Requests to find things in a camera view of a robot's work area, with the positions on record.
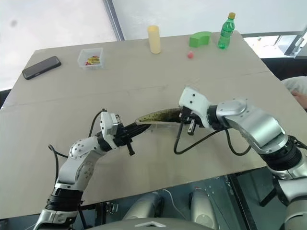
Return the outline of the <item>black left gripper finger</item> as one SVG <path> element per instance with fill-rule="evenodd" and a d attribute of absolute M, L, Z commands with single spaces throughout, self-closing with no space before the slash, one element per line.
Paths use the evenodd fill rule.
<path fill-rule="evenodd" d="M 128 134 L 141 134 L 146 131 L 150 127 L 149 124 L 138 125 L 138 124 L 130 124 L 125 126 L 125 130 Z"/>
<path fill-rule="evenodd" d="M 132 138 L 142 134 L 146 129 L 127 129 L 127 140 L 131 141 Z"/>

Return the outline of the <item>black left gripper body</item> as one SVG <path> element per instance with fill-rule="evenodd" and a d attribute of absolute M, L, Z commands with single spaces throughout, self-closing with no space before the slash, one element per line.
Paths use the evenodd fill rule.
<path fill-rule="evenodd" d="M 131 145 L 132 138 L 130 137 L 128 130 L 123 126 L 123 124 L 118 124 L 113 141 L 117 147 L 127 146 L 129 155 L 134 155 L 134 150 Z"/>

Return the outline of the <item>person's bare hand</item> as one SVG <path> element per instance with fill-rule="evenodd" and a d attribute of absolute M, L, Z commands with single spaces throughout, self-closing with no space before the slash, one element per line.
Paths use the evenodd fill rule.
<path fill-rule="evenodd" d="M 292 95 L 304 109 L 307 109 L 307 95 L 306 94 L 300 93 L 298 91 L 292 91 Z"/>

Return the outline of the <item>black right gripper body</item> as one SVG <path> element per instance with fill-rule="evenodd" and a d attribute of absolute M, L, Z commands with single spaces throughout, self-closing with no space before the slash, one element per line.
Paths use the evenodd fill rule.
<path fill-rule="evenodd" d="M 191 109 L 183 106 L 181 109 L 181 130 L 184 125 L 188 124 L 188 135 L 193 136 L 196 125 L 200 124 L 199 117 Z"/>

